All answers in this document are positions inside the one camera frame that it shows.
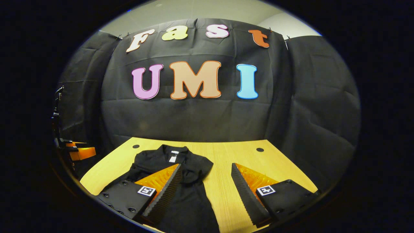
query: black garment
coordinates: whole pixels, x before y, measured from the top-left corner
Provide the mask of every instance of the black garment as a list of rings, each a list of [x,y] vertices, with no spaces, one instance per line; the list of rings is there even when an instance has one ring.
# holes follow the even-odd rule
[[[171,151],[179,152],[174,163],[169,162],[174,155]],[[213,163],[205,157],[191,153],[187,147],[161,145],[157,150],[142,151],[136,155],[130,170],[103,190],[121,180],[136,182],[176,163],[183,167],[183,179],[163,219],[155,227],[168,233],[219,232],[216,216],[202,182]]]

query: black backdrop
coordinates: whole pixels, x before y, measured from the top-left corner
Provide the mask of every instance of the black backdrop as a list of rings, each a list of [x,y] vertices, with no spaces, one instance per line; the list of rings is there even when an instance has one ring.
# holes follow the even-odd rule
[[[227,25],[231,36],[208,38],[205,28],[211,24]],[[165,30],[176,25],[188,27],[188,39],[163,41]],[[151,28],[156,32],[138,51],[125,52],[136,34]],[[253,43],[250,29],[266,34],[270,47]],[[182,60],[195,71],[205,61],[220,61],[221,97],[171,99],[173,72],[168,65]],[[131,72],[159,63],[166,68],[160,71],[156,97],[138,99]],[[240,63],[257,67],[256,99],[236,96],[241,80],[235,67]],[[144,73],[144,89],[151,88],[150,81],[151,73]],[[75,162],[79,179],[132,136],[202,142],[267,139],[324,193],[344,173],[360,130],[355,82],[323,37],[300,36],[285,43],[277,32],[228,19],[165,22],[122,40],[99,31],[70,59],[61,85],[62,137],[91,143],[97,150],[93,158]]]
[[[12,62],[5,73],[8,163],[3,163],[3,185],[10,190],[4,197],[6,229],[114,232],[130,226],[117,226],[115,219],[82,202],[81,194],[73,196],[45,158],[54,154],[48,118],[64,65],[91,32],[135,4],[25,2],[2,7],[10,30],[4,35],[4,45],[10,48],[6,54]],[[412,189],[404,181],[410,171],[405,111],[412,84],[404,63],[408,62],[408,38],[403,30],[408,2],[278,4],[314,25],[343,56],[355,76],[363,115],[359,145],[347,176],[309,217],[303,215],[284,230],[404,229],[408,223],[408,215],[403,215],[408,210],[405,192]]]

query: letter u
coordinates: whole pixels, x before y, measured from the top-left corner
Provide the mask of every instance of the letter u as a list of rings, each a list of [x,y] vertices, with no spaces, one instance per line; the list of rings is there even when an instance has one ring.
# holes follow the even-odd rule
[[[159,91],[159,73],[164,66],[162,64],[156,64],[149,67],[152,72],[152,86],[149,90],[144,90],[142,87],[142,75],[145,72],[145,68],[138,68],[132,71],[134,76],[133,87],[135,96],[142,100],[149,100],[154,98]]]

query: letter m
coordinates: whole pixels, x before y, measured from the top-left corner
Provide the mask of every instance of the letter m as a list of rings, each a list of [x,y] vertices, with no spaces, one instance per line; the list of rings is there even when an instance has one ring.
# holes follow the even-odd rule
[[[194,98],[201,84],[203,84],[203,90],[200,92],[201,97],[220,97],[221,92],[217,84],[217,73],[220,67],[221,63],[218,61],[206,61],[201,65],[198,73],[195,74],[185,61],[171,63],[170,68],[174,71],[174,92],[171,94],[171,99],[182,100],[187,97],[187,93],[184,92],[184,85],[191,97]]]

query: yellow tabletop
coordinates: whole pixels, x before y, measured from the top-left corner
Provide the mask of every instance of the yellow tabletop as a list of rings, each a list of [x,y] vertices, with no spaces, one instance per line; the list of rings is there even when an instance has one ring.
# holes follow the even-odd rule
[[[137,153],[156,150],[162,144],[186,146],[192,153],[214,163],[203,182],[222,233],[259,230],[252,224],[231,178],[232,163],[251,168],[279,182],[291,179],[312,193],[317,191],[312,181],[268,140],[200,143],[131,138],[92,167],[80,183],[91,194],[98,195],[107,184],[129,170]],[[139,148],[133,148],[134,145],[139,145]]]

